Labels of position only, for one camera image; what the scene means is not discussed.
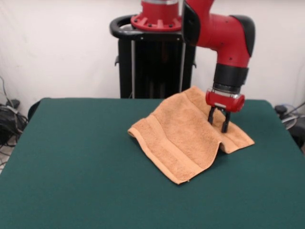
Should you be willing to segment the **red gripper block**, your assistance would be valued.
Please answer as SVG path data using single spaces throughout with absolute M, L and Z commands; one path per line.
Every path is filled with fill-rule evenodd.
M 211 106 L 208 122 L 212 125 L 214 121 L 214 112 L 217 108 L 226 110 L 225 121 L 222 125 L 222 133 L 226 133 L 231 118 L 231 113 L 241 111 L 245 103 L 245 96 L 243 94 L 231 94 L 221 92 L 215 89 L 208 89 L 206 91 L 205 100 L 208 105 Z

